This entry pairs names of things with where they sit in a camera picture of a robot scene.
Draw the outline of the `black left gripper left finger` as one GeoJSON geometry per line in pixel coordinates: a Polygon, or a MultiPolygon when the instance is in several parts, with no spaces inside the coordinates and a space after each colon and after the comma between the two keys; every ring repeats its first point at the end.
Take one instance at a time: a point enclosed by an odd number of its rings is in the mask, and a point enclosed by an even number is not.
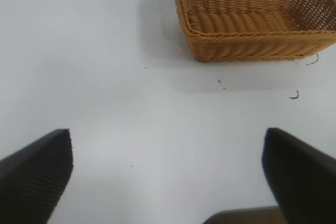
{"type": "Polygon", "coordinates": [[[1,160],[1,223],[47,223],[73,170],[68,129],[56,129],[1,160]]]}

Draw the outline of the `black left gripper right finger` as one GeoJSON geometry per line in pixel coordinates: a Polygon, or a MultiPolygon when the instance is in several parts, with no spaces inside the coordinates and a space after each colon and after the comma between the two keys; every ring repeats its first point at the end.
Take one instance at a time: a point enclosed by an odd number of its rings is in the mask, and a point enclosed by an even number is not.
{"type": "Polygon", "coordinates": [[[278,128],[264,139],[262,168],[288,223],[335,223],[335,159],[278,128]]]}

